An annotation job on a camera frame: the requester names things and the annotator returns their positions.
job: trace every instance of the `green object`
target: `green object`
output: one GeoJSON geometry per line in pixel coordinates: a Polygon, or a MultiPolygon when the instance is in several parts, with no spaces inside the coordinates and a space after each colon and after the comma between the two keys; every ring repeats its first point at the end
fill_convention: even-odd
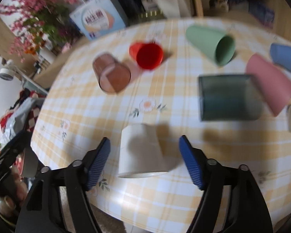
{"type": "Polygon", "coordinates": [[[257,120],[262,114],[262,98],[253,80],[244,74],[200,76],[201,120],[257,120]]]}
{"type": "Polygon", "coordinates": [[[185,36],[218,66],[226,65],[235,53],[234,39],[224,31],[192,25],[186,30],[185,36]]]}

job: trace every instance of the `plaid tablecloth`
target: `plaid tablecloth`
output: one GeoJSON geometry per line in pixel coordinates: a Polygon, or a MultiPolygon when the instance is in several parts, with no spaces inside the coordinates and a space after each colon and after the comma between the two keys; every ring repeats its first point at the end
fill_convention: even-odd
{"type": "MultiPolygon", "coordinates": [[[[269,59],[273,42],[291,45],[262,29],[209,18],[155,21],[102,37],[73,52],[62,68],[40,112],[31,146],[45,165],[55,169],[81,159],[108,137],[111,154],[99,182],[88,192],[89,201],[149,231],[181,233],[186,232],[202,196],[179,153],[178,139],[185,134],[194,147],[222,165],[247,164],[275,224],[291,212],[291,133],[286,110],[274,118],[265,105],[257,121],[200,122],[197,86],[200,74],[243,74],[255,52],[269,59]],[[185,31],[194,23],[234,36],[236,56],[229,64],[219,68],[190,45],[185,31]],[[130,59],[131,43],[153,39],[170,57],[118,95],[102,92],[93,60],[104,52],[120,61],[130,59]],[[170,172],[143,179],[117,178],[121,131],[131,123],[156,125],[170,172]]],[[[217,230],[226,204],[224,196],[217,230]]]]}

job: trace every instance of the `checkered cloth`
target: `checkered cloth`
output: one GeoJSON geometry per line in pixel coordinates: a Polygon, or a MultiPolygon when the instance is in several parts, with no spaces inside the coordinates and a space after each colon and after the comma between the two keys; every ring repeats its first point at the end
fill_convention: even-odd
{"type": "MultiPolygon", "coordinates": [[[[202,196],[179,153],[178,139],[185,134],[194,147],[222,165],[247,164],[275,224],[291,212],[291,133],[287,132],[286,110],[274,118],[265,105],[257,121],[200,122],[197,86],[200,74],[243,74],[255,52],[269,59],[273,42],[291,45],[262,29],[207,18],[155,21],[102,37],[73,52],[60,71],[40,112],[31,146],[39,159],[54,169],[81,159],[108,137],[111,154],[99,182],[88,192],[90,203],[152,232],[181,233],[186,232],[202,196]],[[194,23],[233,35],[235,58],[219,68],[194,48],[185,39],[186,29],[194,23]],[[153,39],[170,57],[118,95],[105,94],[93,71],[93,60],[104,52],[120,61],[129,60],[131,43],[153,39]],[[117,178],[121,131],[132,123],[156,125],[171,169],[167,174],[117,178]]],[[[290,73],[284,73],[291,79],[290,73]]],[[[226,194],[217,230],[224,220],[226,194]]]]}

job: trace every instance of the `tablecloth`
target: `tablecloth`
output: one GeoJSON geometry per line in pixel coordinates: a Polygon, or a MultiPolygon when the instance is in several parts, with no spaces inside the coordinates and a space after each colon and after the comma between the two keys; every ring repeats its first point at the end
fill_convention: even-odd
{"type": "MultiPolygon", "coordinates": [[[[247,164],[275,224],[291,212],[291,133],[286,110],[274,118],[265,104],[257,121],[201,122],[197,85],[200,74],[243,74],[254,53],[270,58],[273,42],[291,45],[262,29],[210,18],[154,21],[99,38],[74,51],[60,71],[40,112],[31,146],[42,163],[56,169],[81,159],[108,137],[111,153],[99,182],[87,194],[90,203],[152,232],[182,233],[202,196],[179,153],[178,139],[185,134],[194,147],[222,165],[247,164]],[[187,27],[194,23],[226,30],[235,38],[236,53],[230,63],[217,67],[185,39],[187,27]],[[130,60],[131,43],[144,40],[160,43],[168,58],[118,95],[104,93],[92,68],[94,59],[109,52],[120,61],[130,60]],[[117,178],[121,131],[132,123],[156,125],[170,169],[167,174],[117,178]]],[[[226,204],[224,195],[217,230],[226,204]]]]}

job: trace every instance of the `dark green cup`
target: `dark green cup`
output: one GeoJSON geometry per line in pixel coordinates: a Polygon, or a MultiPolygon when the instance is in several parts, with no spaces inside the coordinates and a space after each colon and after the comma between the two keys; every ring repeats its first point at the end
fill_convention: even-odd
{"type": "Polygon", "coordinates": [[[198,84],[202,121],[257,120],[262,114],[252,75],[200,76],[198,84]]]}

